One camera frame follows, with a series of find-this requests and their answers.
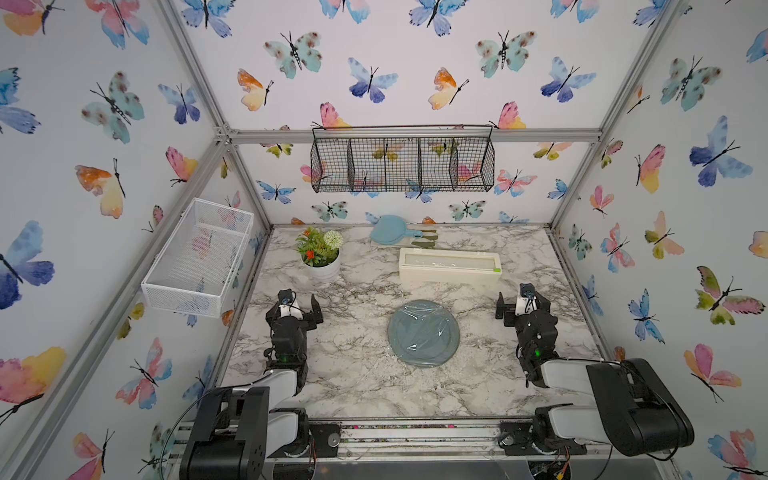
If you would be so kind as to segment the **cream plastic wrap dispenser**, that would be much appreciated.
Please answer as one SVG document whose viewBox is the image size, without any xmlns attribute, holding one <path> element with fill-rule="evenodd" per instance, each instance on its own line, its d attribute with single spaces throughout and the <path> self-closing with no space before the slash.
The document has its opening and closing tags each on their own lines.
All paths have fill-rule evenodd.
<svg viewBox="0 0 768 480">
<path fill-rule="evenodd" d="M 497 253 L 401 248 L 402 282 L 494 285 L 502 276 Z"/>
</svg>

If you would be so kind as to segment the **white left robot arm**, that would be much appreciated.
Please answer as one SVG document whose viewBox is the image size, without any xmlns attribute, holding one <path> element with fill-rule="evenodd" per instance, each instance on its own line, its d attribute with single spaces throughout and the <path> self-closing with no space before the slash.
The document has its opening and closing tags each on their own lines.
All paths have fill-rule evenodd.
<svg viewBox="0 0 768 480">
<path fill-rule="evenodd" d="M 281 290 L 265 320 L 265 372 L 250 383 L 211 388 L 196 401 L 180 479 L 261 479 L 270 457 L 306 459 L 314 471 L 319 459 L 337 456 L 339 424 L 314 422 L 305 409 L 285 405 L 306 384 L 307 334 L 324 321 L 319 302 L 312 296 L 303 308 L 293 290 Z"/>
</svg>

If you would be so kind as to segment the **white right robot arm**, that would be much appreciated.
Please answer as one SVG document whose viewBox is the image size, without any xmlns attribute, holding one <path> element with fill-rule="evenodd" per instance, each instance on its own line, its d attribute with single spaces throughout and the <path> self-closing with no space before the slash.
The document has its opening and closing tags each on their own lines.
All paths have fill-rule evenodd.
<svg viewBox="0 0 768 480">
<path fill-rule="evenodd" d="M 693 423 L 648 361 L 561 356 L 558 319 L 532 285 L 523 285 L 512 303 L 499 297 L 494 316 L 516 333 L 515 357 L 527 385 L 591 399 L 588 405 L 539 407 L 527 430 L 506 430 L 503 441 L 549 455 L 583 454 L 597 443 L 627 457 L 659 453 L 664 461 L 693 444 Z"/>
</svg>

